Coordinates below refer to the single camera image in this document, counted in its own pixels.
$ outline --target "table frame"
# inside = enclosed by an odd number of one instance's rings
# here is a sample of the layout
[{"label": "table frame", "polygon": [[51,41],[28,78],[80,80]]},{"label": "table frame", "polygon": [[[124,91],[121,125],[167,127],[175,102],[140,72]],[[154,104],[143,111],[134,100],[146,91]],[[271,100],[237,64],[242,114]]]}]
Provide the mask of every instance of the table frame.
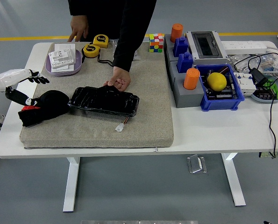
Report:
[{"label": "table frame", "polygon": [[[275,47],[272,42],[266,46]],[[42,71],[45,58],[52,43],[34,45],[26,69]],[[35,83],[24,81],[17,90],[32,97]],[[247,98],[237,111],[220,110],[201,112],[199,107],[176,108],[171,92],[171,110],[174,142],[169,148],[61,148],[25,149],[19,140],[21,121],[17,112],[22,106],[11,102],[0,131],[0,158],[55,158],[66,157],[70,163],[63,211],[73,211],[78,180],[80,157],[161,155],[161,154],[208,154],[221,153],[233,195],[235,206],[246,205],[236,174],[233,158],[240,152],[268,152],[273,149],[273,137],[268,129],[269,104],[260,104]],[[278,151],[278,103],[273,106],[274,131]],[[219,141],[218,133],[224,130],[227,138]],[[208,136],[207,141],[200,134]]]}]

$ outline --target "robotic hand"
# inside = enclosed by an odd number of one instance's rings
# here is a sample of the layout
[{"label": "robotic hand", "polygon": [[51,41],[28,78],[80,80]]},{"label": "robotic hand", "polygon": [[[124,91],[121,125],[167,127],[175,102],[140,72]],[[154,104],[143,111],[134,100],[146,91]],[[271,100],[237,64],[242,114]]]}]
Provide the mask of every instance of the robotic hand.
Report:
[{"label": "robotic hand", "polygon": [[27,95],[12,89],[11,85],[17,84],[28,79],[30,82],[49,83],[49,80],[43,77],[38,71],[30,69],[9,70],[0,74],[0,91],[6,92],[6,97],[21,105],[40,106],[37,99],[31,99]]}]

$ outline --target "blue bin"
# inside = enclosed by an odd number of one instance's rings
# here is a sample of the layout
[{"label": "blue bin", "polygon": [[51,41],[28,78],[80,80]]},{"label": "blue bin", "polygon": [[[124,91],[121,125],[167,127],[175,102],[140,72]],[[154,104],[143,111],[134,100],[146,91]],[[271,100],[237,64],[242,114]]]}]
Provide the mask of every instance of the blue bin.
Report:
[{"label": "blue bin", "polygon": [[196,68],[200,71],[200,74],[207,74],[209,70],[218,71],[222,67],[228,66],[229,67],[229,73],[233,80],[233,85],[235,92],[237,94],[237,99],[216,99],[216,100],[209,100],[206,95],[206,88],[202,82],[201,76],[199,77],[203,91],[204,91],[204,97],[200,103],[201,110],[202,111],[209,111],[209,110],[232,110],[236,111],[238,109],[238,105],[240,102],[244,101],[245,98],[242,94],[241,88],[239,87],[236,77],[234,76],[234,73],[231,69],[231,66],[228,64],[211,64],[211,65],[196,65]]}]

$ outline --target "orange cylinder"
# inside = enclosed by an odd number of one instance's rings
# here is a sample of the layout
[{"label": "orange cylinder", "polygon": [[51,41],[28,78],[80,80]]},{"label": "orange cylinder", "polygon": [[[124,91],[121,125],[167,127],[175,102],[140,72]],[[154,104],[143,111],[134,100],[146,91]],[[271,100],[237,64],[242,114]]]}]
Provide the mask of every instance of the orange cylinder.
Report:
[{"label": "orange cylinder", "polygon": [[198,69],[191,68],[186,71],[184,87],[187,90],[194,90],[199,80],[200,72]]},{"label": "orange cylinder", "polygon": [[175,42],[176,38],[180,38],[182,36],[182,31],[184,27],[180,23],[174,23],[172,26],[172,31],[171,31],[171,38],[170,41],[172,43]]}]

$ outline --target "gray box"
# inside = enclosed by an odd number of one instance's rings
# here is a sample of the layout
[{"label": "gray box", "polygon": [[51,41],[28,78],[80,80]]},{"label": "gray box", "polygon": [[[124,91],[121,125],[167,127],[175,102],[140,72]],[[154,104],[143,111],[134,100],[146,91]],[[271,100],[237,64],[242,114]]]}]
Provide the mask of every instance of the gray box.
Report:
[{"label": "gray box", "polygon": [[204,96],[204,91],[200,81],[197,83],[194,90],[187,90],[183,86],[186,73],[178,73],[176,65],[177,62],[170,62],[168,72],[176,107],[182,108],[200,106],[201,100]]},{"label": "gray box", "polygon": [[164,36],[164,52],[165,52],[165,59],[166,63],[168,63],[169,68],[169,62],[178,61],[178,57],[174,57],[173,55],[173,48],[174,43],[170,41],[171,34],[165,34]]}]

